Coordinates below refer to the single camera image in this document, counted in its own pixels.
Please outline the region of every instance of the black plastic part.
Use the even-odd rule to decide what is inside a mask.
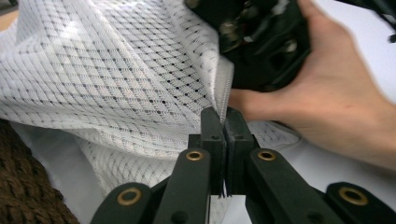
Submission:
[[[331,184],[327,187],[325,200],[346,223],[396,223],[396,214],[391,208],[366,189],[353,184]]]
[[[14,7],[18,4],[18,0],[8,0],[8,2]]]
[[[396,43],[396,35],[391,35],[390,37],[389,37],[389,42],[390,43]]]
[[[306,20],[296,0],[276,16],[271,12],[276,0],[185,0],[187,6],[190,2],[198,4],[191,10],[218,31],[219,51],[234,64],[233,88],[276,91],[294,80],[310,52]],[[247,2],[257,15],[244,20]],[[234,28],[222,33],[226,22]]]
[[[271,214],[271,210],[265,203],[265,200],[260,195],[258,188],[253,183],[253,180],[246,179],[246,199],[245,207],[247,209],[250,221],[253,224],[274,224],[274,217]]]
[[[163,199],[163,193],[165,192],[166,186],[168,185],[168,181],[169,176],[151,188],[150,204],[154,211],[157,211],[158,207],[160,206],[161,200]]]
[[[184,3],[216,30],[225,21],[232,21],[238,17],[244,8],[244,1],[241,0],[185,0]]]
[[[127,189],[138,189],[141,194],[136,203],[122,205],[119,195]],[[151,223],[155,209],[150,203],[151,190],[138,183],[129,183],[113,189],[96,210],[91,224],[148,224]]]
[[[201,147],[201,135],[200,134],[196,134],[196,133],[189,134],[188,148],[191,148],[191,147]]]
[[[247,165],[276,223],[344,223],[278,152],[255,149]]]
[[[224,135],[228,148],[225,176],[227,195],[246,194],[245,159],[258,145],[255,146],[256,141],[242,114],[230,107],[224,122]]]
[[[310,53],[307,24],[296,1],[269,22],[257,41],[224,53],[234,64],[233,88],[276,91],[285,87]],[[290,41],[295,49],[287,51]]]
[[[211,192],[214,195],[224,195],[225,140],[219,115],[213,107],[201,112],[201,148],[208,151],[212,158]]]
[[[191,152],[202,153],[202,158],[189,160],[187,155]],[[177,158],[153,223],[208,223],[209,196],[210,154],[200,148],[184,150]]]

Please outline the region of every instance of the diamond mesh pattern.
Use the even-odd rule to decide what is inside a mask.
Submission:
[[[225,118],[233,65],[218,48],[181,0],[21,1],[0,33],[0,118],[79,137],[104,193],[152,186],[199,132],[203,108]],[[253,126],[266,146],[299,140]]]

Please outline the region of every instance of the brown textured surface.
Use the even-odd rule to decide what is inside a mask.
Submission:
[[[78,223],[8,122],[0,120],[0,223]]]

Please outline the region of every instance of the finger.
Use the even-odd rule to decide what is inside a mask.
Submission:
[[[231,90],[228,105],[239,110],[246,120],[277,120],[275,98],[272,92]]]
[[[324,13],[318,9],[317,6],[312,2],[312,0],[298,0],[298,4],[303,15],[308,19],[311,20],[313,17],[324,17]]]

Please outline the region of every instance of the white table surface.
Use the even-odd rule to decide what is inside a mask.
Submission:
[[[392,34],[388,26],[374,13],[362,8],[333,0],[317,0],[317,3],[351,31],[379,89],[396,103],[396,44],[388,43]],[[13,124],[13,127],[47,168],[52,185],[65,196],[65,203],[79,221],[89,223],[103,196],[91,166],[73,137],[60,131],[20,124]],[[335,155],[308,143],[282,151],[282,154],[312,187],[324,191],[331,183],[349,182],[368,189],[396,210],[394,172]],[[250,223],[243,197],[233,197],[223,223]]]

